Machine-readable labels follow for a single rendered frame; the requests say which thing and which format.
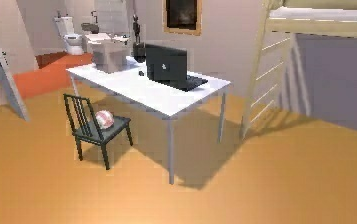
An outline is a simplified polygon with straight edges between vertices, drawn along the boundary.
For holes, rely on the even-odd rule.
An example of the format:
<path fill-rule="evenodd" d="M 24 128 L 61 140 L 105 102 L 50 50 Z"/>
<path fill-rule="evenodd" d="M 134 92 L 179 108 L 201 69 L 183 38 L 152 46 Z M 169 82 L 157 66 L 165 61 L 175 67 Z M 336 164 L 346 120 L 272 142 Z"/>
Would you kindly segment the white bathroom sink counter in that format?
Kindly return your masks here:
<path fill-rule="evenodd" d="M 129 41 L 129 37 L 126 35 L 116 35 L 116 34 L 108 34 L 108 33 L 86 34 L 83 36 L 83 44 L 82 44 L 83 49 L 86 53 L 91 53 L 92 49 L 90 43 L 100 42 L 104 40 L 112 40 L 112 41 L 127 43 Z"/>

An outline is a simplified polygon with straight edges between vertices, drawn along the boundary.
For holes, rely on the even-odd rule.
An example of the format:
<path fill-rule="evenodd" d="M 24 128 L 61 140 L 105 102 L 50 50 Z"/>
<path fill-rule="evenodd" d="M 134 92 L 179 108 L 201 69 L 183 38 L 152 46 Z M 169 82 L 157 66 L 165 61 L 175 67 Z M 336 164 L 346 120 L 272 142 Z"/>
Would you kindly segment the black statuette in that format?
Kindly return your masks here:
<path fill-rule="evenodd" d="M 133 15 L 133 32 L 135 40 L 133 42 L 133 57 L 138 63 L 143 63 L 146 60 L 145 44 L 140 40 L 140 24 L 138 16 Z"/>

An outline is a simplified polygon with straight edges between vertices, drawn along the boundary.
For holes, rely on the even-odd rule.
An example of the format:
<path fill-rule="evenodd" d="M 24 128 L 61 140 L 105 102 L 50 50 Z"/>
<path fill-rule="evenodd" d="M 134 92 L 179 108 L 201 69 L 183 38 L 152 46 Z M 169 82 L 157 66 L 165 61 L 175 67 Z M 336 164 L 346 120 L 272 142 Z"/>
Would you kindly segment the wood framed dark picture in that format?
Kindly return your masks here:
<path fill-rule="evenodd" d="M 202 0 L 163 0 L 163 29 L 166 33 L 200 36 Z"/>

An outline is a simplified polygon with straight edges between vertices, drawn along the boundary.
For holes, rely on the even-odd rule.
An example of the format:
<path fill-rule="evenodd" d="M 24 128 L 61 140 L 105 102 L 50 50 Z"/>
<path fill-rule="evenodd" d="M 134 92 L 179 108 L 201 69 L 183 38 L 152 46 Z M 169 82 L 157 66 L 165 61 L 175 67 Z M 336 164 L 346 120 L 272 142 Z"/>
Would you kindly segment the grey room door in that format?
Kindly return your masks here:
<path fill-rule="evenodd" d="M 13 79 L 12 73 L 2 58 L 2 51 L 4 51 L 0 46 L 0 60 L 2 66 L 0 66 L 0 84 L 5 92 L 6 99 L 10 107 L 15 111 L 15 113 L 25 121 L 29 120 L 29 114 L 24 101 L 18 91 L 15 80 Z"/>

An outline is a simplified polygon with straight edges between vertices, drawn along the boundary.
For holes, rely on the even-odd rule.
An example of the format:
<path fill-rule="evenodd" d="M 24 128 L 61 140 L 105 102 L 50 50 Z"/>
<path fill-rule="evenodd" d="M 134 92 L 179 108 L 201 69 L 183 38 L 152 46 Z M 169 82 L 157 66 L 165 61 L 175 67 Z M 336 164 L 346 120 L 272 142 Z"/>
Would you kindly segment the beige box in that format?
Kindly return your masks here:
<path fill-rule="evenodd" d="M 126 57 L 130 54 L 130 49 L 125 43 L 103 40 L 92 43 L 91 49 L 92 62 L 98 70 L 110 74 L 127 68 Z"/>

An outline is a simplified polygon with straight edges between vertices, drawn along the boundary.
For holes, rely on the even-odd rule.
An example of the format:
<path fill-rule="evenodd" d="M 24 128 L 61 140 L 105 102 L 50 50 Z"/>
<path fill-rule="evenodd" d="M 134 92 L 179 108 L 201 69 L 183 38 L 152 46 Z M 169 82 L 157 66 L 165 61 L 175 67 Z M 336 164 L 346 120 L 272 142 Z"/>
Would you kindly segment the white toilet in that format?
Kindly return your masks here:
<path fill-rule="evenodd" d="M 77 34 L 74 29 L 73 18 L 71 16 L 62 16 L 60 12 L 53 18 L 58 34 L 65 44 L 66 52 L 70 55 L 82 55 L 82 36 Z"/>

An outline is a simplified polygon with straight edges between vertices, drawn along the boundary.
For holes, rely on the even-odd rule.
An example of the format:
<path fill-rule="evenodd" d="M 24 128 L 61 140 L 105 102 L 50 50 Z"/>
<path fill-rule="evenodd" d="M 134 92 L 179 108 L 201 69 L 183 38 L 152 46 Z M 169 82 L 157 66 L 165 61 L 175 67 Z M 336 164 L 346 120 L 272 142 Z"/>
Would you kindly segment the black laptop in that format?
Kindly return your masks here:
<path fill-rule="evenodd" d="M 187 51 L 160 45 L 146 45 L 147 77 L 181 91 L 191 91 L 207 83 L 187 71 Z"/>

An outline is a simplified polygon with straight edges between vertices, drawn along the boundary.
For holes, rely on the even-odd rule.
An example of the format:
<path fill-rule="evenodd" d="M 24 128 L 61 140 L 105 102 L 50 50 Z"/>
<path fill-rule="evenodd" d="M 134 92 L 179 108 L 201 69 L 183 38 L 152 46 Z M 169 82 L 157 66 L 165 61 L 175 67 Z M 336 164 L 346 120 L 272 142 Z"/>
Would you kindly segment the pink white ball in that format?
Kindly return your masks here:
<path fill-rule="evenodd" d="M 95 117 L 101 129 L 110 128 L 114 124 L 113 114 L 107 110 L 98 111 Z"/>

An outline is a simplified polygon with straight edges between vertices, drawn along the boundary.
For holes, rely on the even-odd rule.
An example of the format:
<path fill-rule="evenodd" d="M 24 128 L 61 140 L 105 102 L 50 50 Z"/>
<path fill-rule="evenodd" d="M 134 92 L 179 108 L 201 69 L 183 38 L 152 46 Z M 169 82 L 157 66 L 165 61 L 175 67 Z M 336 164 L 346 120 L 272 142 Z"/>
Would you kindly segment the white table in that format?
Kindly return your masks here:
<path fill-rule="evenodd" d="M 139 107 L 145 112 L 167 122 L 168 142 L 168 172 L 169 183 L 174 184 L 174 128 L 173 121 L 191 109 L 204 104 L 212 96 L 221 96 L 220 118 L 217 140 L 222 140 L 225 120 L 225 103 L 230 81 L 188 71 L 193 77 L 203 78 L 207 83 L 189 92 L 151 81 L 146 75 L 140 76 L 139 72 L 146 72 L 145 63 L 137 63 L 132 57 L 127 57 L 127 68 L 114 73 L 105 73 L 91 63 L 77 67 L 67 68 L 74 93 L 78 95 L 76 80 L 86 83 L 90 87 L 128 102 Z"/>

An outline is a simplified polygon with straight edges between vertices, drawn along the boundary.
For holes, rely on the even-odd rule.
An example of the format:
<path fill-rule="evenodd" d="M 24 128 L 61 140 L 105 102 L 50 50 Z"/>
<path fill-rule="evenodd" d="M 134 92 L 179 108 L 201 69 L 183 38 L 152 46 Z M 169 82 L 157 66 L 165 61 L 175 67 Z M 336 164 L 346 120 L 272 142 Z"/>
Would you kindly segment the dark green chair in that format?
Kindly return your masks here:
<path fill-rule="evenodd" d="M 110 169 L 108 159 L 107 144 L 113 140 L 123 130 L 126 131 L 129 144 L 133 145 L 133 138 L 130 129 L 131 119 L 122 116 L 113 116 L 113 122 L 107 128 L 102 129 L 96 118 L 89 98 L 63 94 L 66 115 L 70 124 L 71 134 L 76 143 L 78 159 L 83 160 L 81 142 L 87 142 L 101 149 L 105 169 Z"/>

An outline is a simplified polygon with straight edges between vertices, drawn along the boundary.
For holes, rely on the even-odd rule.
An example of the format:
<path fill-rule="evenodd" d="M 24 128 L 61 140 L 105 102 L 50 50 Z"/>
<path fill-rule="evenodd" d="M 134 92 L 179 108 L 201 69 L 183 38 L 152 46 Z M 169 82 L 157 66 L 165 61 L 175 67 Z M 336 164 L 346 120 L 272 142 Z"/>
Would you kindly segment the pale wood loft bed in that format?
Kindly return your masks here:
<path fill-rule="evenodd" d="M 275 100 L 272 99 L 251 119 L 254 106 L 279 87 L 279 82 L 276 82 L 253 101 L 257 83 L 267 75 L 283 70 L 287 61 L 284 56 L 277 65 L 259 75 L 261 58 L 293 43 L 296 34 L 357 38 L 357 0 L 261 0 L 252 70 L 241 118 L 239 136 L 242 139 Z"/>

